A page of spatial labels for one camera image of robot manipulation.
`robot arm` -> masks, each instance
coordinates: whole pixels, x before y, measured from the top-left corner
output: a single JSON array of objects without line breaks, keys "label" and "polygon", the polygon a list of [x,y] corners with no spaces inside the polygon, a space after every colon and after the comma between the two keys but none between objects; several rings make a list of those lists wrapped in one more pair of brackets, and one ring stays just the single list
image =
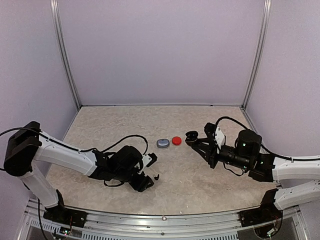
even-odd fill
[{"label": "robot arm", "polygon": [[196,131],[187,132],[185,142],[213,169],[222,162],[248,172],[249,177],[259,182],[312,180],[291,188],[267,191],[259,208],[239,213],[243,227],[273,221],[275,216],[280,219],[282,210],[320,199],[319,155],[286,160],[273,154],[262,154],[262,137],[250,129],[239,132],[235,147],[225,144],[225,137],[215,124],[207,123],[204,132],[206,138],[198,138]]},{"label": "robot arm", "polygon": [[30,130],[19,130],[10,137],[4,169],[8,174],[21,179],[39,198],[46,209],[46,219],[83,227],[87,214],[67,209],[60,192],[48,183],[33,160],[66,167],[97,180],[115,179],[121,184],[129,183],[138,192],[154,185],[152,179],[144,173],[145,167],[157,161],[154,153],[142,156],[133,146],[124,146],[115,153],[100,152],[95,148],[83,150],[41,131],[37,122],[30,122],[25,128],[38,134]]}]

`floor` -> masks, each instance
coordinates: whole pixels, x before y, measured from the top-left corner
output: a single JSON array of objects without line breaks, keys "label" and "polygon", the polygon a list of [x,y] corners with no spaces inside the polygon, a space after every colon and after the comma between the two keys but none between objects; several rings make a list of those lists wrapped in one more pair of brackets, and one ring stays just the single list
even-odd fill
[{"label": "floor", "polygon": [[[83,107],[75,118],[64,141],[79,148],[99,150],[131,134],[145,136],[148,153],[158,161],[145,169],[152,179],[160,174],[154,186],[140,193],[129,184],[112,188],[102,181],[88,178],[74,170],[52,165],[47,179],[62,193],[64,203],[85,209],[142,215],[179,215],[237,210],[260,204],[273,183],[260,183],[233,175],[221,163],[215,169],[184,143],[190,130],[205,137],[204,126],[221,116],[233,117],[247,124],[238,107],[216,106],[98,106]],[[228,120],[219,125],[226,143],[233,146],[241,127]],[[158,139],[182,138],[179,146],[157,148]],[[115,147],[132,145],[141,152],[145,143],[129,138]]]}]

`red bottle cap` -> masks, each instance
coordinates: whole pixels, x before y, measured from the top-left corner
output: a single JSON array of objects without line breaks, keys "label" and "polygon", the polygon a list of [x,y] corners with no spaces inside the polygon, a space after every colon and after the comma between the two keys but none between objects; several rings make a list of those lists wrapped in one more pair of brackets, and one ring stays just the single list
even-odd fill
[{"label": "red bottle cap", "polygon": [[172,143],[174,145],[180,145],[182,143],[182,139],[179,136],[175,136],[174,138],[172,138]]}]

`black cable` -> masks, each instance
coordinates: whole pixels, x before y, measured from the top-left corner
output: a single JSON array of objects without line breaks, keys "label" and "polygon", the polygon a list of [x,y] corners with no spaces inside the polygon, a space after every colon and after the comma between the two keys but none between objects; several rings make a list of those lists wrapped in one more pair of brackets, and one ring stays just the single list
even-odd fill
[{"label": "black cable", "polygon": [[31,128],[27,128],[27,127],[14,127],[14,128],[10,128],[8,130],[5,130],[3,132],[0,133],[0,137],[2,135],[5,135],[9,132],[12,132],[12,131],[17,131],[17,130],[26,130],[26,131],[31,131],[31,132],[34,132],[36,134],[39,134],[41,137],[45,138],[45,139],[49,139],[46,135],[43,135],[40,131],[36,131],[34,129],[31,129]]},{"label": "black cable", "polygon": [[280,222],[280,225],[279,225],[278,230],[276,231],[276,233],[275,233],[274,235],[276,235],[276,234],[280,231],[283,220],[284,220],[284,211],[281,210],[281,222]]},{"label": "black cable", "polygon": [[86,153],[86,152],[91,152],[93,150],[98,150],[98,149],[96,147],[92,147],[92,148],[89,148],[89,149],[81,150],[80,152],[81,153]]},{"label": "black cable", "polygon": [[234,148],[236,149],[237,148],[237,144],[238,144],[238,138],[236,138],[236,140],[234,141]]},{"label": "black cable", "polygon": [[[214,133],[216,132],[217,128],[218,128],[218,124],[221,120],[223,119],[228,119],[228,120],[231,120],[233,122],[235,122],[236,124],[240,125],[241,127],[243,127],[244,129],[249,129],[247,128],[243,123],[239,122],[238,120],[232,118],[232,117],[229,117],[229,116],[222,116],[220,117],[216,122],[215,122],[215,127],[214,127]],[[213,140],[216,142],[216,135],[213,134]],[[280,159],[284,159],[284,160],[289,160],[289,161],[319,161],[320,160],[320,157],[318,158],[311,158],[311,159],[307,159],[307,158],[293,158],[293,157],[289,157],[289,156],[283,156],[283,155],[280,155],[280,154],[277,154],[277,153],[274,153],[272,151],[270,151],[268,148],[266,148],[263,144],[261,144],[261,147],[266,151],[268,152],[269,154],[271,155],[274,155],[275,157],[278,157]]]},{"label": "black cable", "polygon": [[107,147],[106,149],[102,150],[101,152],[104,153],[106,151],[108,151],[109,149],[112,149],[113,147],[115,147],[116,145],[118,145],[119,143],[121,143],[123,140],[125,139],[128,139],[128,138],[133,138],[133,137],[137,137],[137,138],[141,138],[144,140],[145,144],[146,144],[146,147],[145,147],[145,151],[142,155],[145,155],[148,151],[148,141],[147,139],[144,137],[144,136],[141,136],[141,135],[137,135],[137,134],[133,134],[133,135],[128,135],[128,136],[125,136],[123,137],[122,139],[120,139],[119,141],[117,141],[115,144]]},{"label": "black cable", "polygon": [[116,188],[116,187],[122,186],[123,184],[125,184],[125,182],[124,182],[124,181],[120,181],[119,184],[116,184],[116,185],[108,185],[108,184],[106,184],[106,180],[104,180],[104,181],[103,181],[103,184],[104,184],[105,186],[107,186],[107,187],[110,187],[110,188]]},{"label": "black cable", "polygon": [[45,240],[48,240],[47,236],[45,235],[44,229],[42,227],[42,223],[41,223],[41,217],[40,217],[40,200],[38,198],[38,217],[39,217],[39,224],[40,224],[40,229],[42,232],[42,235],[44,237]]},{"label": "black cable", "polygon": [[234,172],[234,171],[232,171],[231,169],[227,168],[225,163],[223,163],[223,167],[224,167],[224,169],[226,169],[226,170],[228,170],[228,171],[232,172],[234,175],[236,175],[236,176],[238,176],[238,177],[241,177],[243,174],[245,174],[245,172],[244,172],[244,170],[243,170],[243,169],[241,169],[241,171],[242,171],[242,173],[241,173],[241,174],[235,173],[235,172]]}]

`lavender wall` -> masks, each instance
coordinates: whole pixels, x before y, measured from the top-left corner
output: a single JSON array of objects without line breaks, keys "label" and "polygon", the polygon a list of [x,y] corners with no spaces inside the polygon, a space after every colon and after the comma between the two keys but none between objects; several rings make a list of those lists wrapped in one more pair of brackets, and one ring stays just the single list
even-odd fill
[{"label": "lavender wall", "polygon": [[[55,37],[50,1],[5,0],[0,7],[0,132],[31,120],[61,139],[76,114]],[[2,168],[7,140],[0,138]],[[41,165],[43,172],[48,165]],[[14,239],[30,193],[0,171],[1,239]]]},{"label": "lavender wall", "polygon": [[[247,112],[279,154],[320,154],[320,1],[273,1],[263,56]],[[320,239],[320,202],[300,206]]]},{"label": "lavender wall", "polygon": [[84,105],[240,105],[264,0],[60,0]]}]

